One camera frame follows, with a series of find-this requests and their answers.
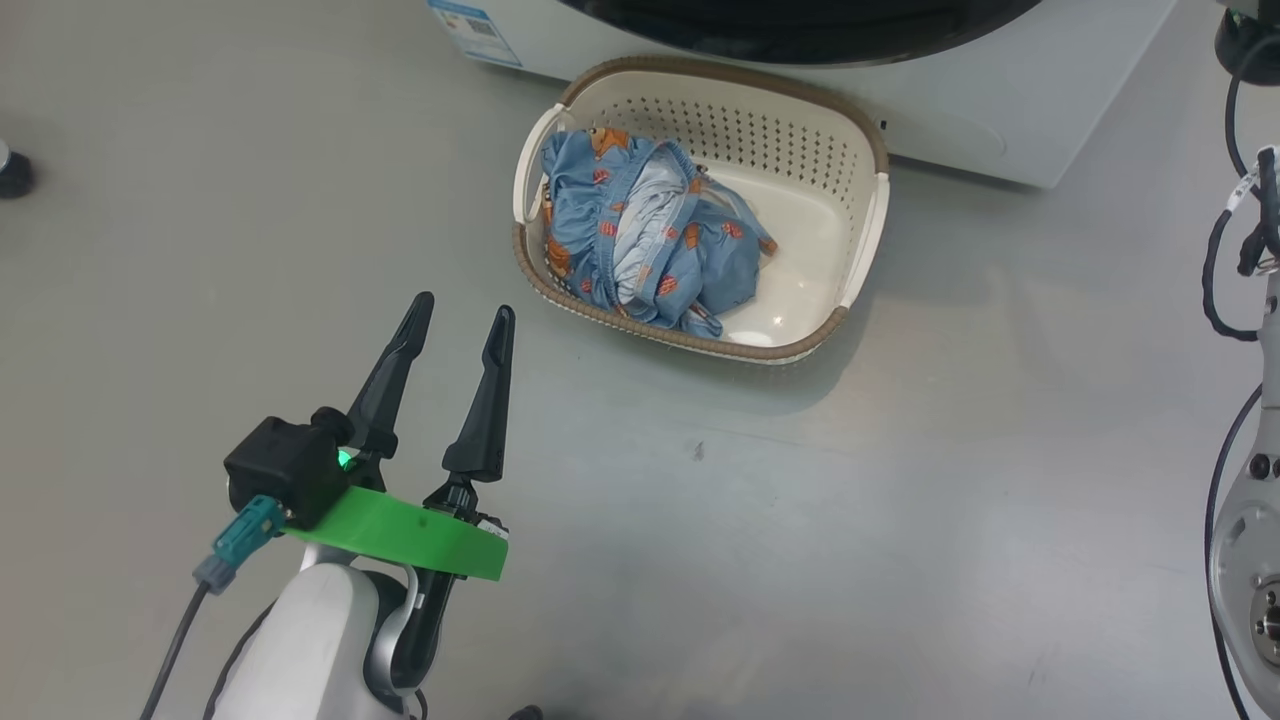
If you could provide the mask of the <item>black caster wheel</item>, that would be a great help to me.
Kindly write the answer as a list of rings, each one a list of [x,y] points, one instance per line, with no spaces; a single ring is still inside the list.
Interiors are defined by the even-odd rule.
[[[33,188],[31,160],[0,138],[0,200],[22,199]]]

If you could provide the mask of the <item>blue white energy label sticker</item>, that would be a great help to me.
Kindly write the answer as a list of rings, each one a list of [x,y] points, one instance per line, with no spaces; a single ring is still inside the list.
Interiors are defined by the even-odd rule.
[[[465,56],[499,67],[524,67],[483,9],[453,0],[426,0],[426,4]]]

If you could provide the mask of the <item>cream laundry basket brown rim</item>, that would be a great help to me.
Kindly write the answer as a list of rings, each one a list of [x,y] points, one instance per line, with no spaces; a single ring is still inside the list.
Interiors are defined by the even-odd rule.
[[[571,295],[547,258],[540,151],[554,132],[604,126],[672,140],[712,178],[740,192],[781,243],[756,297],[700,340],[594,309]],[[890,205],[882,131],[850,97],[797,79],[676,56],[627,56],[581,74],[530,129],[513,183],[520,270],[549,304],[671,347],[785,365],[844,323],[879,246]]]

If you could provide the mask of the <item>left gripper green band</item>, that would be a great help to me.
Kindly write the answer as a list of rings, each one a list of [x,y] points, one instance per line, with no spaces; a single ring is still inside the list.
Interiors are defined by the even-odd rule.
[[[506,529],[476,510],[474,488],[502,480],[506,469],[516,332],[508,305],[495,311],[481,351],[483,377],[458,437],[445,450],[442,466],[448,478],[428,496],[429,507],[375,492],[387,489],[381,461],[398,450],[396,423],[434,304],[428,291],[413,296],[347,413],[355,430],[347,471],[361,488],[348,489],[315,528],[285,528],[308,543],[404,569],[407,588],[378,626],[365,662],[365,680],[376,694],[411,694],[421,685],[454,583],[498,582],[509,550]]]

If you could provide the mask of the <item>white front-load washing machine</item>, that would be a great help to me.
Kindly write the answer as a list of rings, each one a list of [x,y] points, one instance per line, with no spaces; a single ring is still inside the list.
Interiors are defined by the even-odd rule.
[[[1041,0],[995,32],[920,59],[850,67],[763,65],[850,96],[888,151],[1052,188],[1085,145],[1176,0]],[[461,0],[483,9],[521,70],[575,79],[623,56],[678,50],[557,0]]]

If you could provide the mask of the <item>blue cartoon print garment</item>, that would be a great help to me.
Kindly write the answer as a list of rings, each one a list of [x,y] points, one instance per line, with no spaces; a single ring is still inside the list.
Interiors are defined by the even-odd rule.
[[[777,252],[748,201],[671,141],[614,127],[541,149],[541,218],[556,282],[605,313],[718,340]]]

